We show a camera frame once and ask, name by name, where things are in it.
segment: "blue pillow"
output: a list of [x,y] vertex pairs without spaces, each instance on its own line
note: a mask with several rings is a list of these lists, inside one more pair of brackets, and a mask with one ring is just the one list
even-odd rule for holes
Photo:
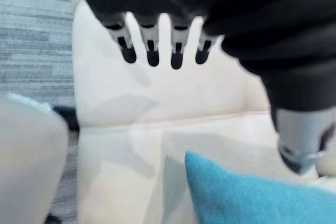
[[336,224],[336,194],[230,173],[192,152],[185,167],[200,224]]

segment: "white sofa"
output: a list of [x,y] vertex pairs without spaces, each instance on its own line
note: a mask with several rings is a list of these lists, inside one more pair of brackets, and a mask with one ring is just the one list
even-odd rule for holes
[[[282,163],[257,77],[218,43],[206,64],[195,63],[200,19],[192,25],[181,69],[173,70],[167,16],[160,17],[160,64],[153,68],[132,15],[127,22],[138,59],[130,65],[85,0],[74,0],[74,10],[80,224],[196,223],[185,151],[235,172],[319,183],[314,169],[300,177]],[[334,170],[327,170],[336,174],[332,162]],[[334,188],[331,180],[323,183]]]
[[0,223],[45,222],[67,143],[66,122],[49,107],[0,93]]

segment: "striped carpet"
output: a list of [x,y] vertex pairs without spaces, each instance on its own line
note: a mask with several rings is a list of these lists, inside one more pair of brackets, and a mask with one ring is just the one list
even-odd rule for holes
[[[71,0],[0,0],[0,90],[74,105]],[[51,212],[76,224],[76,133]]]

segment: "white cushion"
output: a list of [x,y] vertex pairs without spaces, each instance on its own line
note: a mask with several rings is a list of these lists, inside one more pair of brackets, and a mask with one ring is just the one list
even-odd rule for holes
[[282,163],[268,114],[84,128],[78,161],[79,223],[194,224],[184,153],[241,173],[310,184]]
[[259,80],[247,74],[236,59],[215,45],[206,64],[195,62],[202,20],[195,20],[179,70],[170,66],[170,23],[162,15],[160,64],[147,63],[140,32],[127,16],[138,60],[126,63],[110,35],[86,2],[75,13],[73,67],[77,113],[81,126],[111,126],[162,122],[222,115],[244,110],[267,110]]

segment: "robotic hand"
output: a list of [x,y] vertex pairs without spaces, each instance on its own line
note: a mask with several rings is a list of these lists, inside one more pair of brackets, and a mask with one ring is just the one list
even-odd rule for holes
[[196,62],[225,35],[222,49],[259,75],[279,133],[286,165],[304,173],[327,150],[336,122],[336,0],[87,0],[119,44],[125,61],[136,61],[124,13],[140,25],[151,66],[159,64],[157,18],[170,15],[174,69],[181,67],[195,16],[205,23]]

